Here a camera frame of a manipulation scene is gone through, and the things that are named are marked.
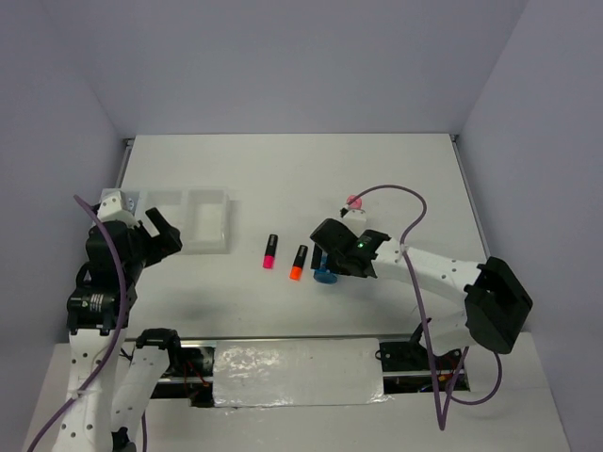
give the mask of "plastic tray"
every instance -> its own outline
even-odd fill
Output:
[[[102,197],[119,188],[105,188]],[[156,207],[161,215],[180,230],[182,253],[224,254],[228,252],[229,198],[219,187],[128,189],[121,190],[128,208],[142,221],[149,234],[157,230],[145,215]]]

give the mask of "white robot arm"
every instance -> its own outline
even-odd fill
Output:
[[[326,267],[335,274],[410,282],[403,249],[387,234],[366,230],[357,236],[344,222],[328,218],[310,237],[327,253]],[[420,287],[460,309],[430,323],[436,355],[476,344],[496,353],[511,352],[532,301],[504,261],[490,257],[478,264],[413,248],[406,252]]]
[[[182,249],[177,229],[156,209],[146,214],[159,231],[154,237],[127,209],[121,192],[108,194],[97,206],[97,217],[119,254],[127,306],[121,306],[123,294],[112,255],[98,226],[94,226],[86,242],[89,260],[78,272],[75,291],[67,302],[72,348],[67,399],[72,398],[74,403],[60,421],[54,452],[136,450],[133,441],[140,417],[157,380],[177,359],[180,342],[175,331],[145,331],[137,340],[137,352],[127,376],[113,397],[118,355],[126,336],[129,312],[137,298],[135,287],[140,273]],[[118,328],[121,308],[126,310],[126,316]],[[102,362],[115,333],[119,336],[111,355],[96,379],[81,392],[82,383]]]

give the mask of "orange highlighter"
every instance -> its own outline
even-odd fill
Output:
[[[295,260],[293,261],[291,273],[289,273],[289,278],[292,280],[299,281],[302,277],[303,264],[305,263],[305,256],[307,254],[308,247],[305,245],[300,245],[298,248],[298,253],[295,255]]]

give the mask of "white table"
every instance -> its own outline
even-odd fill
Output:
[[[334,217],[348,195],[378,184],[421,193],[429,212],[413,246],[483,261],[478,227],[448,135],[215,135],[137,137],[124,188],[225,186],[232,202],[226,255],[172,256],[142,273],[129,337],[154,327],[182,337],[360,335],[410,332],[418,324],[410,286],[343,278],[315,282],[310,256],[300,282],[288,273],[300,244]],[[397,190],[364,199],[368,227],[394,237],[420,204]],[[262,268],[279,235],[276,267]],[[432,316],[451,303],[426,295]]]
[[[414,246],[482,261],[484,251],[453,147],[446,135],[308,135],[137,137],[123,187],[226,186],[234,200],[231,252],[172,256],[146,269],[129,337],[175,328],[183,337],[361,335],[409,332],[418,324],[412,289],[397,282],[288,279],[293,256],[353,192],[383,183],[422,193],[426,219]],[[367,196],[369,227],[398,235],[419,212],[399,192]],[[280,236],[276,268],[261,267],[270,233]],[[451,303],[427,295],[437,316]],[[62,403],[69,348],[58,345],[32,419],[28,441]],[[431,394],[396,395],[353,407],[190,409],[184,400],[153,400],[149,451],[307,452],[371,449],[449,452],[569,450],[528,333],[503,357],[499,394],[479,407],[453,404],[439,432]],[[480,398],[494,381],[491,353],[474,347],[466,371]],[[55,427],[41,443],[49,451]]]
[[[492,355],[478,347],[467,359],[473,391],[459,397],[477,399],[492,387],[496,366]],[[64,401],[69,360],[69,346],[57,345],[26,444]],[[121,360],[118,374],[123,375],[126,366]],[[503,357],[503,366],[499,393],[478,407],[452,404],[444,433],[435,421],[432,394],[427,393],[349,407],[239,410],[196,409],[185,400],[152,400],[147,409],[149,452],[568,452],[528,333],[522,333],[513,353]],[[37,451],[50,452],[57,432],[55,425]],[[137,444],[141,445],[140,435]]]

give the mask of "wire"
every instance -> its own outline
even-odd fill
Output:
[[[460,403],[461,405],[474,406],[474,405],[481,405],[482,403],[485,403],[488,400],[490,400],[492,397],[494,397],[495,394],[498,392],[498,389],[500,388],[500,384],[502,383],[502,361],[500,360],[500,356],[498,356],[498,353],[494,353],[494,357],[497,359],[497,368],[498,368],[497,382],[494,385],[494,388],[492,388],[492,391],[490,391],[490,394],[488,394],[484,398],[481,398],[480,400],[461,400],[460,398],[456,398],[454,395],[450,394],[450,399],[456,403]],[[452,380],[450,380],[449,382],[446,383],[447,393],[450,391],[450,389],[448,387],[450,386],[451,383],[452,383]]]
[[[190,368],[192,369],[192,371],[197,375],[197,377],[199,377],[199,379],[201,380],[201,383],[204,384],[204,387],[205,388],[209,387],[209,383],[207,381],[205,381],[205,379],[203,378],[201,373],[195,368],[195,366],[192,365],[192,363],[190,361],[187,361],[187,363],[190,366]]]
[[[134,356],[132,355],[128,355],[127,351],[125,351],[123,348],[120,350],[120,354],[121,356],[123,356],[126,360],[128,360],[130,363],[132,362],[132,360],[134,359]]]
[[[427,357],[428,357],[428,362],[430,365],[430,374],[432,376],[433,401],[435,404],[435,414],[437,417],[437,423],[438,423],[438,427],[440,427],[440,430],[444,430],[446,428],[446,420],[448,417],[448,408],[450,406],[451,400],[454,400],[457,403],[462,403],[464,405],[480,405],[481,403],[484,403],[484,402],[490,400],[497,393],[498,388],[500,387],[500,383],[502,382],[502,362],[500,361],[500,357],[495,353],[495,357],[497,359],[497,366],[498,366],[498,376],[497,376],[497,383],[495,384],[494,389],[492,390],[492,392],[489,395],[487,395],[486,397],[484,397],[481,400],[476,400],[476,401],[465,401],[465,400],[458,399],[458,398],[454,397],[454,395],[452,395],[452,391],[454,390],[454,387],[456,386],[456,382],[459,379],[461,369],[463,368],[464,359],[469,351],[469,347],[466,347],[463,350],[463,354],[461,355],[461,359],[459,360],[457,367],[454,370],[454,373],[452,374],[452,378],[447,383],[446,391],[445,391],[446,399],[444,401],[444,407],[442,407],[442,400],[440,398],[440,385],[438,384],[435,355],[433,354],[432,338],[430,336],[430,331],[429,331],[429,319],[425,312],[425,303],[423,302],[423,297],[421,295],[421,289],[420,289],[420,286],[418,283],[418,277],[416,276],[415,268],[413,267],[411,258],[408,255],[406,247],[404,246],[404,243],[406,241],[406,237],[408,236],[408,234],[427,215],[427,202],[425,201],[425,198],[423,198],[419,193],[412,190],[411,188],[407,188],[405,186],[392,185],[392,184],[383,184],[380,186],[372,186],[371,188],[368,188],[368,189],[362,191],[360,194],[356,195],[354,198],[349,199],[347,201],[347,207],[349,208],[352,203],[354,203],[359,198],[365,196],[367,193],[370,193],[371,191],[375,191],[375,190],[380,190],[383,188],[395,188],[397,190],[405,191],[406,193],[410,193],[411,195],[415,196],[421,202],[421,206],[422,206],[421,213],[416,218],[416,220],[413,221],[410,225],[408,225],[408,227],[404,230],[404,232],[402,233],[402,235],[399,238],[399,244],[400,244],[400,247],[402,250],[402,257],[404,258],[404,262],[406,263],[406,266],[408,266],[408,272],[410,273],[411,281],[413,283],[413,289],[415,290],[416,304],[418,306],[419,315],[421,317],[421,325],[423,327],[423,334],[425,337],[425,348],[427,349]]]
[[[117,272],[117,279],[118,279],[119,287],[120,287],[120,310],[119,310],[119,313],[117,316],[117,323],[115,326],[115,330],[113,331],[113,335],[111,336],[111,341],[109,342],[109,345],[106,349],[105,356],[103,356],[103,359],[98,363],[96,368],[90,373],[88,378],[78,388],[77,392],[82,393],[82,392],[86,391],[86,389],[88,389],[88,387],[94,382],[94,380],[98,377],[98,375],[101,373],[101,371],[105,368],[106,363],[109,361],[109,358],[111,357],[111,355],[113,353],[113,350],[117,346],[118,340],[120,338],[120,333],[122,332],[123,323],[125,321],[127,303],[126,303],[126,298],[125,298],[125,275],[123,274],[122,262],[120,260],[120,255],[118,254],[117,249],[115,248],[115,244],[113,243],[113,240],[111,239],[111,235],[110,235],[109,231],[106,229],[103,222],[100,219],[98,219],[96,214],[94,214],[94,212],[92,211],[91,207],[84,200],[82,200],[77,195],[74,195],[73,198],[80,205],[80,207],[86,212],[86,214],[92,219],[92,221],[94,221],[94,224],[96,224],[99,232],[105,239],[106,245],[108,246],[109,252],[111,253],[111,257],[113,258],[113,264],[115,265],[115,271]],[[65,412],[67,412],[67,410],[78,399],[79,399],[79,396],[77,398],[70,398],[63,404],[63,406],[61,406],[57,410],[57,412],[55,412],[55,414],[52,415],[52,417],[50,419],[48,419],[46,424],[43,425],[43,427],[40,429],[38,434],[36,434],[36,436],[34,437],[33,441],[27,448],[27,452],[33,452],[35,450],[36,446],[38,445],[38,443],[40,442],[42,437],[48,432],[50,427],[63,414],[65,414]]]
[[[142,414],[142,452],[147,452],[149,444],[149,432],[147,431],[147,412]]]

